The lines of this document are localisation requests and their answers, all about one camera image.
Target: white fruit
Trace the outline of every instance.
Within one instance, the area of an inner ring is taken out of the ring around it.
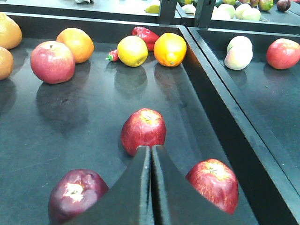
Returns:
[[[229,52],[229,50],[236,45],[252,50],[252,42],[246,36],[238,35],[231,39],[227,46],[227,52]]]
[[[233,5],[229,5],[229,4],[221,4],[219,7],[218,7],[218,10],[222,10],[226,13],[228,13],[230,15],[230,18],[233,19],[234,18],[234,14],[235,14],[235,9],[233,7]]]
[[[196,12],[196,7],[193,6],[193,4],[186,4],[182,7],[182,9],[185,11],[187,14],[193,14],[195,15]]]
[[[252,57],[253,53],[249,48],[234,46],[227,53],[224,64],[230,69],[241,70],[251,62]]]
[[[215,10],[215,12],[211,15],[211,18],[213,20],[229,20],[229,19],[231,19],[229,13],[224,12],[219,9]]]
[[[251,6],[249,4],[244,3],[244,4],[239,5],[235,9],[235,18],[241,20],[243,18],[243,12],[247,9],[251,9]]]

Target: black tray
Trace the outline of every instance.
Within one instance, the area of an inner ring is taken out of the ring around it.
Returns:
[[[288,38],[299,43],[300,37],[250,31],[188,29],[287,175],[293,187],[289,192],[295,197],[290,201],[286,199],[286,202],[299,220],[300,63],[290,69],[276,70],[268,65],[266,52],[269,45],[278,38]],[[229,41],[237,35],[250,38],[253,59],[245,69],[235,71],[224,66],[224,58]]]
[[[50,191],[71,169],[95,170],[113,187],[132,160],[120,143],[121,128],[142,107],[164,116],[165,147],[183,176],[207,158],[232,167],[240,182],[235,217],[251,225],[258,224],[255,217],[260,224],[273,225],[277,216],[282,221],[277,224],[295,224],[283,198],[293,198],[293,192],[289,196],[278,192],[278,186],[289,191],[290,183],[185,27],[8,15],[20,25],[24,38],[11,50],[13,74],[0,82],[2,225],[46,224]],[[163,67],[153,53],[136,68],[106,61],[107,53],[137,25],[159,35],[174,32],[184,37],[183,63]],[[30,53],[67,27],[86,31],[95,51],[90,60],[76,65],[69,82],[45,84],[30,68]],[[153,224],[151,210],[149,224]]]
[[[1,12],[42,15],[74,16],[106,20],[122,20],[144,23],[180,24],[180,15],[175,10],[174,0],[162,0],[162,12],[145,13],[151,0],[94,0],[78,4],[75,0],[6,0],[0,2]]]
[[[261,11],[260,21],[245,21],[238,19],[216,20],[211,19],[214,3],[209,0],[204,0],[202,5],[197,7],[201,13],[196,12],[196,15],[187,15],[182,7],[178,4],[177,12],[181,16],[181,25],[203,28],[216,29],[231,29],[231,30],[248,30],[259,32],[274,32],[299,34],[300,33],[300,17],[295,11],[300,11],[300,5],[292,2],[292,11],[288,10],[284,13],[277,11],[277,6],[268,12]]]

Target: apple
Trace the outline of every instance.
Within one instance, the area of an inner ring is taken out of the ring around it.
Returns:
[[[227,53],[224,64],[230,69],[241,70],[248,66],[252,57],[253,52],[249,47],[235,45]]]
[[[214,158],[199,162],[187,173],[186,179],[221,210],[234,213],[239,201],[238,180],[224,163]]]
[[[275,69],[288,69],[300,60],[300,45],[286,38],[279,38],[267,50],[267,62]]]
[[[243,18],[243,12],[246,11],[247,9],[250,9],[250,8],[251,8],[251,6],[247,3],[239,5],[235,9],[235,18],[241,20]]]
[[[243,20],[260,21],[261,11],[259,11],[257,8],[246,9],[242,14],[242,19]]]
[[[125,151],[134,156],[140,145],[164,145],[166,127],[163,116],[155,110],[142,108],[129,116],[121,131]]]
[[[51,225],[63,224],[98,201],[109,187],[95,171],[74,169],[54,187],[49,200]]]
[[[30,65],[40,80],[50,84],[66,82],[75,72],[75,59],[71,50],[57,41],[40,43],[31,52]]]
[[[234,18],[235,9],[233,5],[223,3],[218,7],[218,10],[222,10],[223,12],[228,13],[231,19]]]
[[[245,47],[245,48],[249,48],[250,50],[252,50],[251,40],[246,36],[238,35],[238,36],[235,36],[234,38],[232,38],[230,40],[230,42],[228,43],[227,52],[229,52],[229,50],[232,47],[237,46],[237,45],[239,45],[240,47]]]

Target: red chili pepper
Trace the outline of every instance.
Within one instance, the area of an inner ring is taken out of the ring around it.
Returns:
[[[108,53],[108,56],[107,56],[106,60],[109,60],[109,61],[112,61],[112,62],[118,61],[119,60],[118,50],[115,49],[115,50],[110,51]]]
[[[134,29],[132,30],[132,35],[137,35],[138,37],[143,39],[147,45],[149,52],[153,51],[154,44],[159,38],[159,36],[156,33],[145,27],[134,27]]]

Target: red apple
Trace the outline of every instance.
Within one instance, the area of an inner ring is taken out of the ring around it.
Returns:
[[[39,79],[51,84],[68,81],[75,72],[75,59],[71,50],[57,41],[40,43],[31,52],[30,65]]]
[[[152,109],[142,108],[127,119],[121,131],[121,142],[129,155],[136,154],[140,145],[164,145],[166,127],[163,116]]]
[[[234,213],[239,201],[238,180],[224,163],[214,158],[199,162],[187,173],[186,179],[221,210]]]
[[[88,169],[69,171],[52,190],[49,200],[51,225],[65,223],[86,211],[109,187],[96,172]]]
[[[267,50],[267,62],[275,69],[287,69],[300,60],[300,45],[292,40],[280,38]]]

